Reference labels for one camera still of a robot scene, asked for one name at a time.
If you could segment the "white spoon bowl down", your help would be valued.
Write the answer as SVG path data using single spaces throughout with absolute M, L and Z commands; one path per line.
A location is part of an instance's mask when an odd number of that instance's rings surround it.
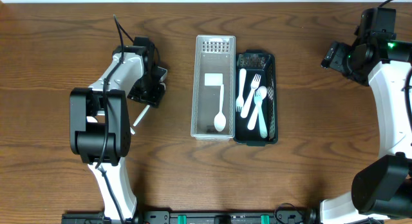
M 224 85 L 222 84 L 220 86 L 220 101 L 219 101 L 219 111 L 218 114 L 214 117 L 214 127 L 218 132 L 221 132 L 224 130 L 226 126 L 226 118 L 225 115 L 223 114 L 223 101 L 224 101 Z

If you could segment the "white fork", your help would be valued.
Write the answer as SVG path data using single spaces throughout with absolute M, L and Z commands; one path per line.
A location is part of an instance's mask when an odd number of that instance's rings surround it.
M 243 98 L 243 90 L 244 90 L 244 85 L 245 85 L 245 79 L 246 79 L 246 74 L 247 71 L 245 68 L 241 68 L 239 70 L 239 76 L 238 76 L 238 96 L 236 98 L 236 112 L 241 112 L 244 106 L 244 98 Z
M 248 94 L 248 97 L 246 99 L 246 102 L 244 103 L 243 109 L 240 114 L 241 118 L 246 118 L 248 116 L 250 106 L 252 103 L 252 97 L 254 96 L 255 90 L 257 90 L 260 85 L 260 80 L 261 80 L 261 75 L 258 73 L 255 74 L 250 84 L 250 93 Z

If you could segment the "pale green fork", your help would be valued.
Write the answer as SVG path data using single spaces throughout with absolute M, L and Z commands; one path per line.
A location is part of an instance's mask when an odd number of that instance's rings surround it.
M 259 134 L 261 138 L 266 138 L 268 136 L 268 131 L 267 131 L 267 126 L 265 122 L 265 118 L 263 116 L 263 110 L 261 108 L 261 105 L 263 103 L 263 100 L 267 96 L 267 88 L 265 86 L 261 86 L 257 89 L 256 96 L 259 97 L 259 100 L 261 101 L 260 106 L 258 107 L 258 119 L 259 119 Z

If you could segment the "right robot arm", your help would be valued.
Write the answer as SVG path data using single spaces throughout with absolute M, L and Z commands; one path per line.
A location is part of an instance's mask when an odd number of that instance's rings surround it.
M 333 42 L 321 62 L 372 89 L 380 147 L 351 190 L 321 202 L 319 223 L 382 223 L 411 217 L 411 43 L 396 39 L 396 11 L 363 11 L 352 45 Z

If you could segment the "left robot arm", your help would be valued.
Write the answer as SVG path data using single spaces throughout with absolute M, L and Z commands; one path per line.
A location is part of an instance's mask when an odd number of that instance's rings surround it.
M 70 147 L 95 175 L 104 200 L 99 215 L 64 216 L 65 223 L 138 223 L 137 198 L 126 169 L 133 130 L 127 100 L 158 107 L 167 70 L 160 67 L 155 44 L 135 37 L 112 54 L 104 74 L 87 88 L 70 93 Z

